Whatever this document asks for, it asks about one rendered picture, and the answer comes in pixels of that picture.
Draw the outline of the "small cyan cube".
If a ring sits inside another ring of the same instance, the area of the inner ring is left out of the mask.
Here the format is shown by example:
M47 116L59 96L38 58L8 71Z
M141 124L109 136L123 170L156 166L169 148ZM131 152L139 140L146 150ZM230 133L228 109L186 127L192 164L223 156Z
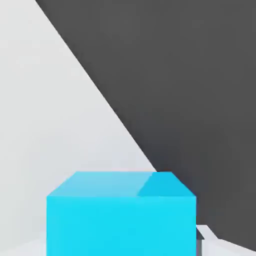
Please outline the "small cyan cube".
M78 171L46 198L46 256L196 256L196 216L171 172Z

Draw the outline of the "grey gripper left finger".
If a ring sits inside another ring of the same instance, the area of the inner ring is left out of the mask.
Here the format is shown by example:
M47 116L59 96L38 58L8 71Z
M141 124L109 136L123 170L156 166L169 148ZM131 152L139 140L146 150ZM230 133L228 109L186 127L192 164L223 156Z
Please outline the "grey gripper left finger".
M46 237L46 232L43 232L35 240L4 251L3 256L47 256Z

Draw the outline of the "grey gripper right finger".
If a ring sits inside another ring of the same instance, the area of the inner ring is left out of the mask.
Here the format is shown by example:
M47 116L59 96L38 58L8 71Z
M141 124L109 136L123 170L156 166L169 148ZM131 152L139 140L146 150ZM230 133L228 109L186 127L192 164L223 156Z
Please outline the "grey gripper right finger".
M256 251L219 239L207 225L196 226L196 256L256 256Z

